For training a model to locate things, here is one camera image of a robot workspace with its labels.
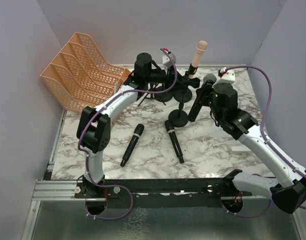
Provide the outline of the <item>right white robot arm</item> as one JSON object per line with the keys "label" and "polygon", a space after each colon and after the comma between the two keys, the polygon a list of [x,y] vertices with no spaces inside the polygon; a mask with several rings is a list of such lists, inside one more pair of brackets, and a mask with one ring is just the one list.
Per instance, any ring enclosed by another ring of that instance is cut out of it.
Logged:
{"label": "right white robot arm", "polygon": [[204,83],[196,90],[189,117],[196,119],[203,106],[210,108],[216,126],[249,148],[273,173],[274,179],[234,170],[227,179],[236,190],[266,197],[292,214],[306,201],[306,168],[288,156],[261,130],[258,121],[238,107],[238,93],[230,83]]}

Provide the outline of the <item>silver mesh head black microphone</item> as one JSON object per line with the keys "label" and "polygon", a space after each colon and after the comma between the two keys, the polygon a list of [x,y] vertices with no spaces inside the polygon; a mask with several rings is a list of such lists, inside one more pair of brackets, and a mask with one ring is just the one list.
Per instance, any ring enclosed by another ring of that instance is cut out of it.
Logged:
{"label": "silver mesh head black microphone", "polygon": [[213,84],[217,81],[214,74],[208,73],[203,77],[203,84],[196,92],[196,99],[188,114],[188,120],[194,122],[203,106],[209,106],[209,95],[213,92]]}

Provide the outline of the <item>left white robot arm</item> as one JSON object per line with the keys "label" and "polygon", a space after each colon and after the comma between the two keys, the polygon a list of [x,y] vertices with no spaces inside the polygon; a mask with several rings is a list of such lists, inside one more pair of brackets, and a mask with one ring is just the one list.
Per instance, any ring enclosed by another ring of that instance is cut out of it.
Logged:
{"label": "left white robot arm", "polygon": [[97,187],[105,176],[103,151],[110,141],[112,121],[142,95],[167,93],[177,82],[175,56],[166,48],[161,51],[166,56],[163,64],[170,63],[173,67],[173,81],[168,80],[166,72],[160,67],[152,69],[152,56],[143,52],[136,57],[134,70],[113,96],[95,108],[87,106],[82,110],[76,133],[77,146],[80,151],[85,152],[84,177]]}

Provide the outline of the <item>beige pink microphone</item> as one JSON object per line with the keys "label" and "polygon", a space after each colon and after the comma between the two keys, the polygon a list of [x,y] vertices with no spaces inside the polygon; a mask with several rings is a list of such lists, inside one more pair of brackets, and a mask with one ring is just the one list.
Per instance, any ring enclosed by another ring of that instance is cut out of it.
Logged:
{"label": "beige pink microphone", "polygon": [[192,79],[199,67],[201,59],[208,48],[208,43],[204,40],[198,42],[193,60],[188,68],[188,78]]}

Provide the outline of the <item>black stand with round base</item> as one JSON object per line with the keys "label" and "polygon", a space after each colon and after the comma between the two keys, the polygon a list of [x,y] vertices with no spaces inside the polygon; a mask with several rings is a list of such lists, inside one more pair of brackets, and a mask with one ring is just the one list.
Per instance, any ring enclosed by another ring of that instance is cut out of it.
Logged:
{"label": "black stand with round base", "polygon": [[173,97],[177,102],[187,103],[192,99],[192,92],[189,90],[189,86],[196,89],[200,85],[200,80],[198,78],[193,78],[197,69],[197,67],[190,64],[184,75],[181,75],[177,71],[178,77],[175,84],[175,90],[173,92]]}

